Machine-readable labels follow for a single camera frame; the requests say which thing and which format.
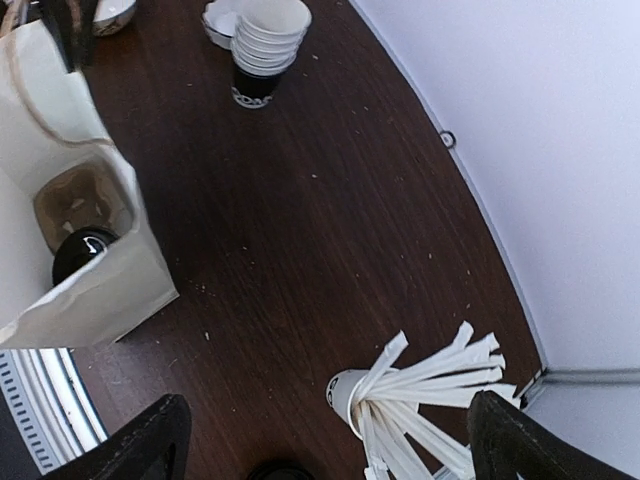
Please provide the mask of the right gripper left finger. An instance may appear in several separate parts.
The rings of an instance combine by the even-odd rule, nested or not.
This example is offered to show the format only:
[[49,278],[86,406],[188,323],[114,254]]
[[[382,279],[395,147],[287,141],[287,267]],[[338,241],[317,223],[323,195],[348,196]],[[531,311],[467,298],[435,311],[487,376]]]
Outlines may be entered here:
[[46,479],[183,479],[192,431],[184,396],[166,394]]

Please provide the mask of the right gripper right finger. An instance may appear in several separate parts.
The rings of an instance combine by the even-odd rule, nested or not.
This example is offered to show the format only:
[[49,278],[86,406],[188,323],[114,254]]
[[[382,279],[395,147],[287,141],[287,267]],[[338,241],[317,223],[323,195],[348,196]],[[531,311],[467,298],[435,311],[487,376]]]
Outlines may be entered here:
[[628,479],[553,435],[498,394],[474,395],[467,430],[477,479]]

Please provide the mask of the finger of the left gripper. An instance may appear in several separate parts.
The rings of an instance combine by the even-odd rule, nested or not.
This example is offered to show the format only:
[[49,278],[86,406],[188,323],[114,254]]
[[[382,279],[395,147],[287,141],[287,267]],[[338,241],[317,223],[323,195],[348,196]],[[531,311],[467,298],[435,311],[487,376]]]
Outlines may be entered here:
[[68,73],[91,63],[95,38],[93,21],[98,0],[41,0],[41,19],[62,56]]

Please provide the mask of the cardboard cup carrier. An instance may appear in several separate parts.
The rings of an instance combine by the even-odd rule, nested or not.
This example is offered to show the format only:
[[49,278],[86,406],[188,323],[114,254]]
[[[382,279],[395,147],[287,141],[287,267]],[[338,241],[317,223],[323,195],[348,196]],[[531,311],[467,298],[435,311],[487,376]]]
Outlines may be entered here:
[[52,252],[73,232],[99,226],[118,237],[133,225],[134,211],[123,184],[104,160],[92,158],[59,174],[33,201],[44,240]]

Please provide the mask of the cream paper bag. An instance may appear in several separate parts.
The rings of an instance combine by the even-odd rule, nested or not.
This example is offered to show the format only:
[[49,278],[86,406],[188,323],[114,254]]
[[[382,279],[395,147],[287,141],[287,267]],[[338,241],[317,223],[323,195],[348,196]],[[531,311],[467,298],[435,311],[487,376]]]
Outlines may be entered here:
[[82,73],[90,1],[1,23],[1,345],[116,341],[174,301],[135,169]]

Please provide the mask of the black cup lid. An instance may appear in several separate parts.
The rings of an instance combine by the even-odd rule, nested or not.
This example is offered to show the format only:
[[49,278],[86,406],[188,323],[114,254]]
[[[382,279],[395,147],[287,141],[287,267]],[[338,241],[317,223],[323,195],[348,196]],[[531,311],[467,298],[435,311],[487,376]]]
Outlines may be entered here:
[[104,253],[118,239],[114,232],[99,226],[83,227],[71,233],[54,255],[53,286],[59,285],[99,254]]

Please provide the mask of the white round bowl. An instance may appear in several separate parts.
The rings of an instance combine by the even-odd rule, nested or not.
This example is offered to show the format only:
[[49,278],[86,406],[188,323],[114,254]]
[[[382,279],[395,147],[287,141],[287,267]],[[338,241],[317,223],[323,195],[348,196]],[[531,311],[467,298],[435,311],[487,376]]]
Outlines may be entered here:
[[99,0],[93,22],[96,37],[113,35],[127,26],[137,7],[136,0]]

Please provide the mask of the stack of black lids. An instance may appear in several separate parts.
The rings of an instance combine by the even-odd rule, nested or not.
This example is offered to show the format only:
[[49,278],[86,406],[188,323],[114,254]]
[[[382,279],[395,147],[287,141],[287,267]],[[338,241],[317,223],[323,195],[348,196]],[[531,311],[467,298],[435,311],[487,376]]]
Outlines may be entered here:
[[310,480],[308,470],[295,462],[273,460],[257,466],[247,477],[248,480]]

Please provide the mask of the white scalloped bowl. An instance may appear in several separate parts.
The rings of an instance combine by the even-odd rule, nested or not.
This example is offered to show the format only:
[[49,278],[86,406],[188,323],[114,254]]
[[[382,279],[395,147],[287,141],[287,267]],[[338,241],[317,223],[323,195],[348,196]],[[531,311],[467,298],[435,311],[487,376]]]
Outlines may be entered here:
[[214,45],[230,50],[243,6],[243,0],[216,0],[206,4],[202,23],[207,37]]

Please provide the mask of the white cup holding straws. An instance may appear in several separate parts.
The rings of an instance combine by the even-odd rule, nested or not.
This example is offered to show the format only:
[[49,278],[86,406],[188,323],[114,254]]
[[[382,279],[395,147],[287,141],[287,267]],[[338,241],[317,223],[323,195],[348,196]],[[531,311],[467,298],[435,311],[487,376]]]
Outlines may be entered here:
[[353,420],[354,398],[356,389],[360,386],[368,370],[349,369],[335,374],[328,382],[325,398],[331,409],[347,424],[359,440],[360,431]]

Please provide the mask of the stack of paper cups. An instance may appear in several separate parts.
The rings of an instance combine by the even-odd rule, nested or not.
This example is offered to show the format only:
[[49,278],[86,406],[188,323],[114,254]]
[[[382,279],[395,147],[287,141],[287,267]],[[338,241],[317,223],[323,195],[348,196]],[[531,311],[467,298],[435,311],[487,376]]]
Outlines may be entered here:
[[232,98],[240,106],[267,106],[312,22],[302,1],[248,1],[239,11],[231,40]]

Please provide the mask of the aluminium front rail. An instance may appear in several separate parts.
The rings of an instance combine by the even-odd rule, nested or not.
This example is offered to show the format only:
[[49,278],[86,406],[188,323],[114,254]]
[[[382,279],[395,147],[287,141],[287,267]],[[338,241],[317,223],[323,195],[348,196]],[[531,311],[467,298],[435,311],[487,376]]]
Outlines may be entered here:
[[1,393],[46,475],[105,442],[104,427],[67,348],[1,352]]

